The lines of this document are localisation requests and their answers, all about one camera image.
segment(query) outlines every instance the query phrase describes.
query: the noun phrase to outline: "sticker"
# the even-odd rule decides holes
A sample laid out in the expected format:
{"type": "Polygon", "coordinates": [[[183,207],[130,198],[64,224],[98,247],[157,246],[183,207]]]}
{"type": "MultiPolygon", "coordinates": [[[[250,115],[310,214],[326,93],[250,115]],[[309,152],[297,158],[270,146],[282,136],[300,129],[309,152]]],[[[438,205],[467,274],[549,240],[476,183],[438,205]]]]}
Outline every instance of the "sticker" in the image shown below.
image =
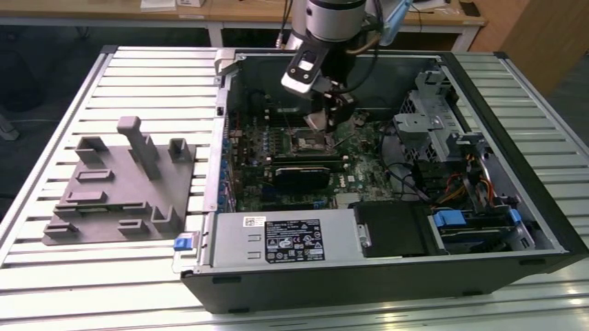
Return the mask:
{"type": "Polygon", "coordinates": [[[243,226],[265,226],[266,216],[246,216],[243,218],[243,226]]]}
{"type": "Polygon", "coordinates": [[[465,21],[465,22],[463,22],[463,24],[465,26],[484,26],[485,22],[483,22],[483,21],[465,21]]]}
{"type": "Polygon", "coordinates": [[[269,263],[325,260],[324,234],[318,219],[269,222],[265,220],[264,224],[269,263]]]}
{"type": "Polygon", "coordinates": [[[205,19],[203,15],[178,15],[181,19],[205,19]]]}

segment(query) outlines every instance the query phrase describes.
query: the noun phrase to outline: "blue tab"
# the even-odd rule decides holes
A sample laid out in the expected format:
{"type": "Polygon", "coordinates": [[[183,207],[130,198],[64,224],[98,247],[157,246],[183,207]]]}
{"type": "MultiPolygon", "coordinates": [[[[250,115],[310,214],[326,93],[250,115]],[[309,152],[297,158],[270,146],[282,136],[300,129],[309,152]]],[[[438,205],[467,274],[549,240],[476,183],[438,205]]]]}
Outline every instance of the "blue tab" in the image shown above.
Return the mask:
{"type": "Polygon", "coordinates": [[[174,241],[174,250],[181,252],[193,249],[193,238],[177,238],[174,241]]]}
{"type": "Polygon", "coordinates": [[[445,225],[467,225],[467,220],[460,210],[438,211],[434,215],[434,222],[438,228],[445,225]]]}
{"type": "Polygon", "coordinates": [[[509,209],[509,215],[512,216],[513,222],[516,224],[519,224],[523,221],[523,215],[520,215],[517,209],[509,209]]]}
{"type": "Polygon", "coordinates": [[[438,228],[441,228],[444,226],[444,218],[442,218],[442,215],[440,213],[437,213],[434,215],[434,223],[436,223],[436,226],[438,228]]]}

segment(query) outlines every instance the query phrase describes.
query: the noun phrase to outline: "aluminum extrusion table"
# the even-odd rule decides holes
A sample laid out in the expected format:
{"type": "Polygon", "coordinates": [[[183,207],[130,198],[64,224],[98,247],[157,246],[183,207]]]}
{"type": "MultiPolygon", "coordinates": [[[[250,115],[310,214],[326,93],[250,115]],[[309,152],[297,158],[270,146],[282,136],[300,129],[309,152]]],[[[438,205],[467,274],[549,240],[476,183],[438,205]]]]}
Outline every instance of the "aluminum extrusion table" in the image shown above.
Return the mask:
{"type": "MultiPolygon", "coordinates": [[[[85,135],[109,145],[121,116],[139,116],[155,143],[198,145],[187,230],[201,228],[218,88],[214,48],[111,48],[101,54],[0,226],[3,330],[587,330],[589,260],[492,295],[255,314],[213,315],[173,272],[173,241],[44,246],[85,135]]],[[[484,98],[585,243],[589,151],[509,60],[457,53],[484,98]]],[[[473,128],[469,109],[461,111],[473,128]]]]}

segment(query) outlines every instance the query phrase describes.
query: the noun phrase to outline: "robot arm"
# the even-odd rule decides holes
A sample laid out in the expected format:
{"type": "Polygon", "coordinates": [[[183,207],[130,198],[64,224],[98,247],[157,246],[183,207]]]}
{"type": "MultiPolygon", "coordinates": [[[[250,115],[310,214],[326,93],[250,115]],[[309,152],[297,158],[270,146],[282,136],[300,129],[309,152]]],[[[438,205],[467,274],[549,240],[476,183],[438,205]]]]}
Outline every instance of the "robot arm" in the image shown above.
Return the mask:
{"type": "Polygon", "coordinates": [[[305,119],[314,130],[333,131],[350,118],[354,98],[349,92],[357,86],[348,86],[348,75],[356,57],[378,43],[393,41],[412,3],[413,0],[389,0],[385,4],[381,0],[294,0],[289,46],[298,51],[282,84],[288,91],[313,100],[305,119]]]}

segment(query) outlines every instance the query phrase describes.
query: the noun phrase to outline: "warning label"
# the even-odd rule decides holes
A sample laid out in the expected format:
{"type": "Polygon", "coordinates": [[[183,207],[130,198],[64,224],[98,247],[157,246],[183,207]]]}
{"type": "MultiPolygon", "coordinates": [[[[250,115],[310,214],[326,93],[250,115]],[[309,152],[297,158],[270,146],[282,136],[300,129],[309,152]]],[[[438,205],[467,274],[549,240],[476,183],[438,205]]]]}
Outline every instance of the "warning label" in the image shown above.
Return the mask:
{"type": "Polygon", "coordinates": [[[266,221],[266,261],[269,263],[325,260],[318,219],[266,221]]]}

